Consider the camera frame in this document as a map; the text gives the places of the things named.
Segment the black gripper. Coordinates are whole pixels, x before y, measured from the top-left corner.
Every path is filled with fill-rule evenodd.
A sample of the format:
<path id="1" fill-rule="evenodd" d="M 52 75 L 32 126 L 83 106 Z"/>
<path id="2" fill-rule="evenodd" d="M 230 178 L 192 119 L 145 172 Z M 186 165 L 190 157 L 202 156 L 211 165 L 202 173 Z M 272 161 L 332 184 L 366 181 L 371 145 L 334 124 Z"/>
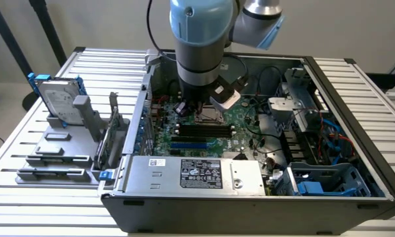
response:
<path id="1" fill-rule="evenodd" d="M 210 90 L 214 86 L 214 82 L 204 86 L 195 86 L 187 82 L 180 83 L 182 99 L 174 108 L 180 117 L 202 113 L 204 104 L 210 102 Z"/>

